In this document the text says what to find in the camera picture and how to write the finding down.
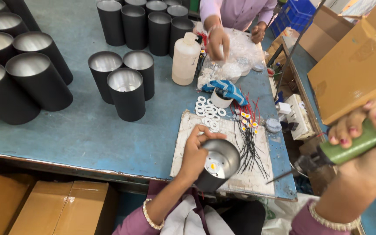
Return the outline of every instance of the blue plastic crate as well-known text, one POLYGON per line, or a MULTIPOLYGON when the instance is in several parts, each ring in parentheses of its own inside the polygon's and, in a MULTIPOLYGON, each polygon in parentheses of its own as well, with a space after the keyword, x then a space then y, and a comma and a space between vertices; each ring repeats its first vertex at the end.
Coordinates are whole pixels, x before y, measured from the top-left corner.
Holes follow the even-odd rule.
POLYGON ((310 0, 289 0, 270 27, 275 37, 280 35, 286 27, 291 27, 301 33, 315 11, 316 8, 310 0))

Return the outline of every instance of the human hand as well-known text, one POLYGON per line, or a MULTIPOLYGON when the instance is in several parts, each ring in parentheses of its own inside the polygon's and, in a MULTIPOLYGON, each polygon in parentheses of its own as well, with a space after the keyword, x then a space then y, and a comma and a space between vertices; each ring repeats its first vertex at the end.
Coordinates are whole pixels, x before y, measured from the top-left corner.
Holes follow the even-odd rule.
MULTIPOLYGON (((376 128, 376 99, 356 109, 350 115, 342 117, 336 126, 329 131, 329 141, 333 145, 340 144, 343 148, 352 145, 352 139, 359 137, 362 122, 370 118, 376 128)), ((340 166, 340 174, 348 179, 362 180, 368 186, 376 187, 376 147, 360 157, 340 166)))
POLYGON ((256 26, 252 28, 252 41, 255 44, 260 43, 265 36, 266 23, 261 21, 256 26))
POLYGON ((203 125, 196 125, 188 137, 185 144, 184 156, 182 158, 181 169, 176 176, 188 180, 191 185, 198 179, 198 176, 204 169, 208 150, 201 147, 201 144, 209 139, 225 139, 226 135, 220 133, 211 133, 210 130, 203 125))
POLYGON ((223 28, 214 29, 208 36, 207 53, 213 61, 226 60, 230 50, 230 39, 223 28), (220 52, 220 45, 223 46, 224 57, 220 52))

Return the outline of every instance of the bottle cap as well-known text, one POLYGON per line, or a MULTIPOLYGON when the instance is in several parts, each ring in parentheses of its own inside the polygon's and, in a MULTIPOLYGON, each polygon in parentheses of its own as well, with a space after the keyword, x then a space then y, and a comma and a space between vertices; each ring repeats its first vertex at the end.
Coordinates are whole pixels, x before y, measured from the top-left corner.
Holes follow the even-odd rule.
POLYGON ((195 43, 196 39, 198 39, 197 35, 195 35, 194 33, 188 32, 188 33, 185 33, 184 43, 188 45, 192 45, 195 43))

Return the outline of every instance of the green handle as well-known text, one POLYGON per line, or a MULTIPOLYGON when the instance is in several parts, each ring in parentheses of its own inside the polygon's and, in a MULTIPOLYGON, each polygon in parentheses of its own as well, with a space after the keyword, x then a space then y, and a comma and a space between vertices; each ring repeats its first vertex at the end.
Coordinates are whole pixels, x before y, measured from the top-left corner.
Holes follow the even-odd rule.
POLYGON ((353 139, 352 146, 348 149, 344 149, 340 145, 333 146, 329 142, 321 143, 320 148, 330 161, 340 165, 376 146, 376 130, 372 121, 365 119, 362 123, 362 130, 362 135, 353 139))

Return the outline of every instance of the brown cardboard box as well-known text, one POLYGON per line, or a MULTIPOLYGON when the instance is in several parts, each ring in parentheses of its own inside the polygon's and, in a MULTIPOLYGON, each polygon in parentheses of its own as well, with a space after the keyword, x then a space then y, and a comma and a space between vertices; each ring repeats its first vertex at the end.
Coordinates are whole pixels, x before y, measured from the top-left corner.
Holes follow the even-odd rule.
POLYGON ((322 6, 299 44, 320 61, 353 27, 354 24, 322 6))
POLYGON ((117 207, 108 183, 39 181, 9 235, 111 235, 117 207))
POLYGON ((107 183, 75 181, 54 235, 111 235, 118 194, 107 183))
POLYGON ((72 182, 38 181, 9 235, 53 235, 71 188, 72 182))
POLYGON ((376 97, 376 6, 308 73, 328 125, 376 97))
POLYGON ((0 175, 0 235, 10 231, 35 182, 25 174, 13 174, 12 177, 14 179, 0 175))

